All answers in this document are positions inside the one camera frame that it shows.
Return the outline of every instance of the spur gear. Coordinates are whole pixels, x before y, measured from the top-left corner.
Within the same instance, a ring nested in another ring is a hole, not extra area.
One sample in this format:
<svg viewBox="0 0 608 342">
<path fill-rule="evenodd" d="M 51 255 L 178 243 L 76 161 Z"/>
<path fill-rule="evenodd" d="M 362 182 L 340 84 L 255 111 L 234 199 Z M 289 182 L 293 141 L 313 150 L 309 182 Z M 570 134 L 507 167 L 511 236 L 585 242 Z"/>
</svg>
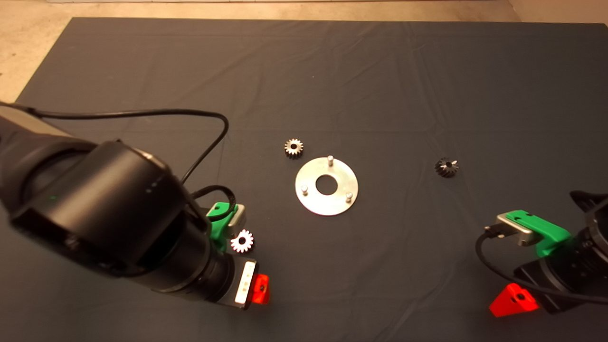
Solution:
<svg viewBox="0 0 608 342">
<path fill-rule="evenodd" d="M 299 139 L 290 139 L 285 142 L 285 154 L 292 159 L 302 156 L 304 144 Z"/>
<path fill-rule="evenodd" d="M 230 246 L 237 253 L 245 253 L 254 246 L 254 235 L 243 229 L 234 239 L 230 240 Z"/>
<path fill-rule="evenodd" d="M 458 172 L 458 161 L 449 158 L 441 158 L 435 163 L 435 172 L 443 178 L 453 177 Z"/>
</svg>

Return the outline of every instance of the beige floor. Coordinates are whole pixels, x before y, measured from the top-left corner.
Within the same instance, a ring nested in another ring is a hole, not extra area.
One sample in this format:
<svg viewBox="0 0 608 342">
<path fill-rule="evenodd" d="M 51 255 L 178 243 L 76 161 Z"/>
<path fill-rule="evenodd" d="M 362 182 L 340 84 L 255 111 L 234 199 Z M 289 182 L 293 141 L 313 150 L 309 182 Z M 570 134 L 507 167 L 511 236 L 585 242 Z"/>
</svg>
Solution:
<svg viewBox="0 0 608 342">
<path fill-rule="evenodd" d="M 0 100 L 14 101 L 74 16 L 608 22 L 607 0 L 49 4 L 0 0 Z"/>
</svg>

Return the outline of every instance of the table surface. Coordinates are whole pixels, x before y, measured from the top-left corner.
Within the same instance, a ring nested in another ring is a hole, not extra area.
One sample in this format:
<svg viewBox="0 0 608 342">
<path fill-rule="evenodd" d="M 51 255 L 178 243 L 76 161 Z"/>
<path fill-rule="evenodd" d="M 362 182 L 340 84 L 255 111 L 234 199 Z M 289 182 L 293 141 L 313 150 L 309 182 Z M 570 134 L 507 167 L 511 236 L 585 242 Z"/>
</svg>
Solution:
<svg viewBox="0 0 608 342">
<path fill-rule="evenodd" d="M 73 19 L 18 101 L 226 114 L 230 133 L 187 187 L 225 184 L 247 206 L 271 304 L 241 312 L 105 279 L 5 224 L 0 330 L 10 341 L 603 338 L 594 305 L 494 318 L 505 282 L 473 245 L 512 209 L 582 228 L 568 192 L 608 191 L 607 60 L 600 24 Z M 56 124 L 121 138 L 178 174 L 219 129 L 181 117 Z M 285 158 L 289 138 L 305 143 L 302 159 Z M 354 170 L 359 196 L 321 217 L 294 179 L 329 154 Z M 460 162 L 453 179 L 434 173 L 444 156 Z M 508 241 L 486 250 L 505 270 L 534 258 Z"/>
</svg>

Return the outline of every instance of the circular metal plate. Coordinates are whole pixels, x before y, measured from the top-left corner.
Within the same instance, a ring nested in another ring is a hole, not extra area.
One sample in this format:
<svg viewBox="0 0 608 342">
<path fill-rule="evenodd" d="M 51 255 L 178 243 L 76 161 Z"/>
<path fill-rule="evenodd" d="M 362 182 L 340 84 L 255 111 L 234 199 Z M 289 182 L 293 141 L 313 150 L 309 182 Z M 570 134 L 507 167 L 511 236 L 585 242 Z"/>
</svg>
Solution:
<svg viewBox="0 0 608 342">
<path fill-rule="evenodd" d="M 317 179 L 324 175 L 333 177 L 338 185 L 331 195 L 317 190 Z M 354 172 L 332 156 L 309 161 L 295 176 L 295 194 L 302 205 L 315 214 L 332 216 L 345 212 L 357 199 L 358 192 L 359 183 Z"/>
</svg>

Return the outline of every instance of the red bracket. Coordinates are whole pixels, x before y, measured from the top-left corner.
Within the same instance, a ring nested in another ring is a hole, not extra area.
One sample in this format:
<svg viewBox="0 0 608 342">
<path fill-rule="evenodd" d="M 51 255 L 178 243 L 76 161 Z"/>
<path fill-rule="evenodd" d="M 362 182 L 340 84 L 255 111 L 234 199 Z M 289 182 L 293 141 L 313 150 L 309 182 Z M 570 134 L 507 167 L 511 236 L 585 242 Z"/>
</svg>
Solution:
<svg viewBox="0 0 608 342">
<path fill-rule="evenodd" d="M 515 283 L 507 285 L 490 304 L 490 311 L 495 317 L 534 311 L 538 308 L 539 306 L 530 292 Z"/>
<path fill-rule="evenodd" d="M 251 298 L 252 303 L 268 304 L 270 300 L 270 279 L 265 274 L 257 274 L 254 280 L 254 295 Z"/>
</svg>

